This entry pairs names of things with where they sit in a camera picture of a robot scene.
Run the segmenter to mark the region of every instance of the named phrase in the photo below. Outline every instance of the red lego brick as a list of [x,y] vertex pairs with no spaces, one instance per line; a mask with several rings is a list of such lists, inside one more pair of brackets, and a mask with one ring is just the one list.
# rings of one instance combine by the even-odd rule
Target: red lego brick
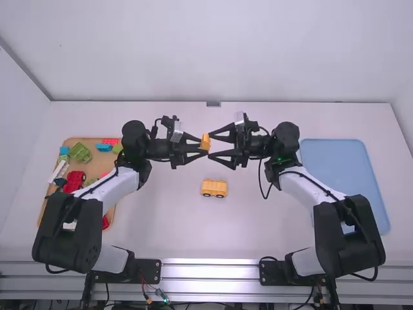
[[115,144],[119,143],[119,139],[103,139],[102,144],[110,144],[111,146],[114,146]]
[[102,230],[104,231],[109,226],[110,226],[110,224],[109,224],[108,218],[105,215],[104,217],[102,217]]
[[82,189],[82,184],[86,180],[86,174],[83,171],[70,171],[67,174],[67,183],[63,186],[63,192],[71,192]]

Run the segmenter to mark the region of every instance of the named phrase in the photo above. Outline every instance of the yellow toy car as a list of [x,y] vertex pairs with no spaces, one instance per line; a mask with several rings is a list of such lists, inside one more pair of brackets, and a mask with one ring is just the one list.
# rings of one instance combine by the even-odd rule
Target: yellow toy car
[[227,182],[205,179],[202,181],[201,194],[205,197],[215,196],[216,198],[224,198],[228,194]]

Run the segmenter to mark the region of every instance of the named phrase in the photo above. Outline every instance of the wooden tray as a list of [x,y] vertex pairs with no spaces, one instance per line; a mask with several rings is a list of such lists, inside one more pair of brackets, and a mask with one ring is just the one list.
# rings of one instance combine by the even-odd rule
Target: wooden tray
[[[88,181],[94,178],[100,178],[102,173],[104,172],[109,173],[110,171],[112,171],[112,169],[115,167],[114,161],[117,158],[117,154],[114,154],[112,152],[98,151],[96,149],[96,144],[102,143],[102,139],[119,139],[119,142],[121,141],[121,138],[69,138],[66,141],[64,141],[62,146],[70,147],[70,148],[72,148],[77,142],[81,142],[92,153],[92,160],[90,160],[88,163],[85,164],[73,158],[70,158],[69,168],[65,172],[63,177],[66,178],[67,174],[70,171],[77,170],[77,171],[85,172],[86,181]],[[54,193],[56,189],[57,189],[56,185],[50,184],[49,187],[47,188],[45,196]],[[39,215],[39,219],[37,220],[38,227],[40,226],[41,218],[43,216],[43,212],[45,211],[46,202],[47,200],[43,202],[40,215]],[[109,227],[105,229],[104,231],[107,231],[112,225],[112,222],[114,221],[114,217],[115,217],[115,209],[116,209],[116,205],[106,213],[106,218],[109,221]]]

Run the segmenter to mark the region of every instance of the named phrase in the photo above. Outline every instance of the green lego brick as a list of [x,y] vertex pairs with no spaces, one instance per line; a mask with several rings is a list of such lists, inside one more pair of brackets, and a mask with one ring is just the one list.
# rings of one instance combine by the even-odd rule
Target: green lego brick
[[122,144],[118,143],[114,145],[114,148],[112,149],[112,152],[115,154],[119,154],[123,150]]
[[88,187],[89,185],[95,183],[95,182],[98,181],[98,180],[99,180],[99,178],[94,178],[94,179],[91,179],[91,180],[86,180],[86,181],[84,182],[84,184],[83,184],[83,187]]
[[83,163],[88,163],[92,159],[90,150],[80,142],[77,142],[76,145],[70,149],[68,155],[77,161],[83,161]]
[[62,160],[65,160],[66,163],[69,163],[69,155],[60,155],[57,163],[60,163]]

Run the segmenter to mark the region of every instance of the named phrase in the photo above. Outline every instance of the small yellow block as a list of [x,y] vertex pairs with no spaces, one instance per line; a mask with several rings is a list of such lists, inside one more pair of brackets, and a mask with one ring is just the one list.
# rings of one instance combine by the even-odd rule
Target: small yellow block
[[202,135],[201,146],[199,148],[209,151],[209,149],[211,148],[211,139],[209,138],[209,134]]

